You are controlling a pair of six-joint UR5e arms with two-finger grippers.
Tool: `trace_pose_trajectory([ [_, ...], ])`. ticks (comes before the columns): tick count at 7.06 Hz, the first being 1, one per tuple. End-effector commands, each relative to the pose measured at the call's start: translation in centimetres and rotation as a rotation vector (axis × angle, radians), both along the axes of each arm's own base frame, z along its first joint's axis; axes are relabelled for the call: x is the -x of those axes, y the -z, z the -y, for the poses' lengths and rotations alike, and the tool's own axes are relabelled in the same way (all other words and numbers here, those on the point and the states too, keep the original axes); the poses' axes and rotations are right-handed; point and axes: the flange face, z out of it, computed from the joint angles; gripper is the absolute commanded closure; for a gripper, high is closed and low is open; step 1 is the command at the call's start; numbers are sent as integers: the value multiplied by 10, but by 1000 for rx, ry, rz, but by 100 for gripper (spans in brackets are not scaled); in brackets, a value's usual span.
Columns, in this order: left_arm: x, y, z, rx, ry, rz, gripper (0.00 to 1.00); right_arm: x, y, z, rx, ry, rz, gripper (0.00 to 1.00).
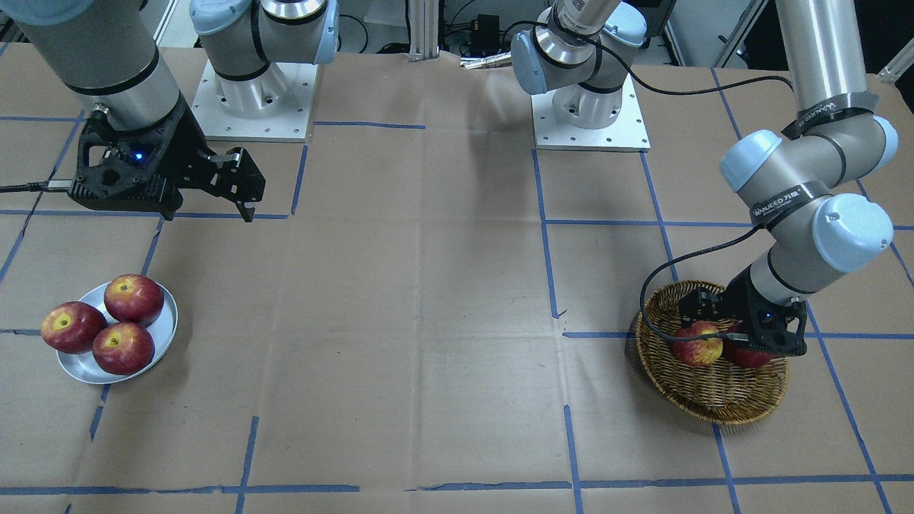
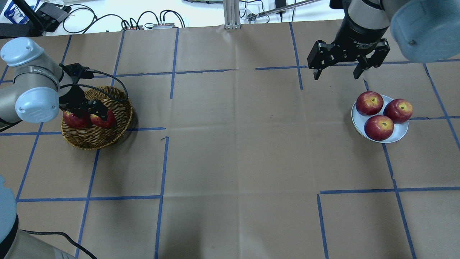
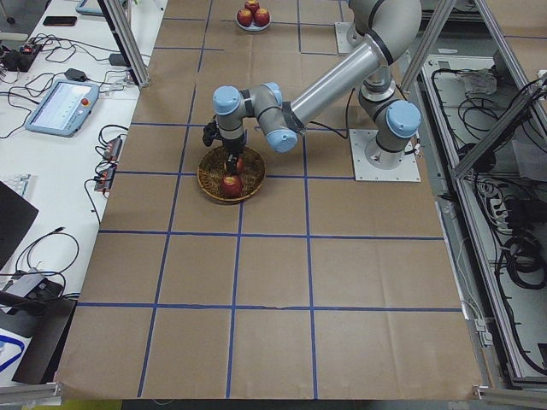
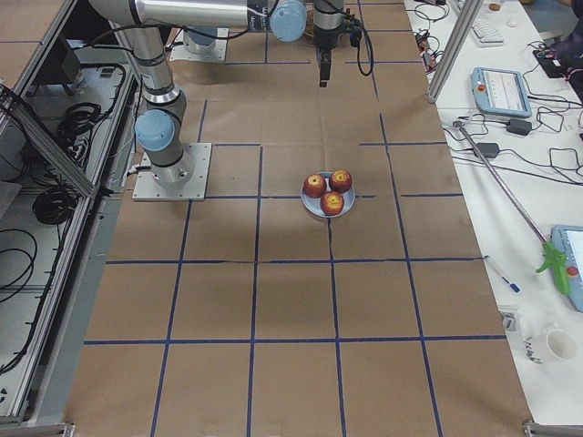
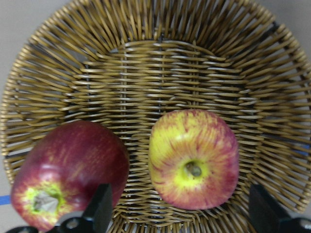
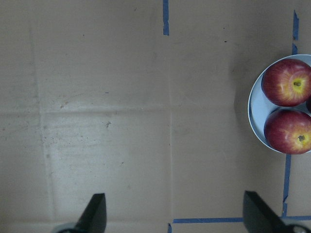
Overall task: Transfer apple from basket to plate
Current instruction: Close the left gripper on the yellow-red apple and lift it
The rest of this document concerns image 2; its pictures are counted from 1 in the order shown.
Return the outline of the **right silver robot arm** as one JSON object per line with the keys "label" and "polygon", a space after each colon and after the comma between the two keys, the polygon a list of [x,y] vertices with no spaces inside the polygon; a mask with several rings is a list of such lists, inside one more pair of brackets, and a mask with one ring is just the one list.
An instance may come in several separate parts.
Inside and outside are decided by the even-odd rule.
{"label": "right silver robot arm", "polygon": [[307,57],[315,80],[338,63],[357,62],[355,79],[380,67],[390,51],[388,30],[408,61],[432,63],[459,54],[458,0],[331,0],[329,6],[343,10],[344,19],[335,40],[317,40]]}

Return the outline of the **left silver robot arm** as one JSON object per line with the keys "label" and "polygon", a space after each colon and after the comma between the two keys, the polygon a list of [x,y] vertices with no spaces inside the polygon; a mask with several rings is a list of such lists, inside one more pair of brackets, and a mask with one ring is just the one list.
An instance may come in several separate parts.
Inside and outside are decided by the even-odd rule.
{"label": "left silver robot arm", "polygon": [[[15,69],[13,85],[1,89],[1,129],[20,122],[45,123],[59,110],[78,116],[94,114],[106,120],[108,108],[100,101],[85,97],[80,78],[91,70],[79,64],[64,66],[54,62],[32,39],[11,39],[1,49],[1,58]],[[34,232],[20,228],[17,201],[1,178],[1,258],[2,259],[72,259],[74,256],[37,238],[60,235],[94,259],[95,256],[63,232]]]}

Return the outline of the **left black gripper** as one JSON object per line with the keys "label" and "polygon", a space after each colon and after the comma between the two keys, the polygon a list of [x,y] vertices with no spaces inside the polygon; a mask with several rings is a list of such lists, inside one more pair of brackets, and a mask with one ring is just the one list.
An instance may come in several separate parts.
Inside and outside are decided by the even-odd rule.
{"label": "left black gripper", "polygon": [[90,120],[90,114],[98,116],[102,121],[108,119],[108,108],[100,101],[90,101],[82,87],[93,89],[85,84],[65,84],[59,88],[59,107],[61,110],[74,111],[78,120]]}

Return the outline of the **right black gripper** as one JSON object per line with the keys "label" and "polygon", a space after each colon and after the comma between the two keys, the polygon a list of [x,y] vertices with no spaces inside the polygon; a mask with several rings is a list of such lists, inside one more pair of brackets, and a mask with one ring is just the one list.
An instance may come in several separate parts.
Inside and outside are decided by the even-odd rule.
{"label": "right black gripper", "polygon": [[324,69],[338,63],[341,56],[356,57],[354,79],[358,80],[365,70],[380,67],[389,54],[388,40],[383,38],[388,27],[371,29],[344,18],[335,38],[335,44],[317,40],[308,55],[308,68],[313,70],[314,80],[319,80]]}

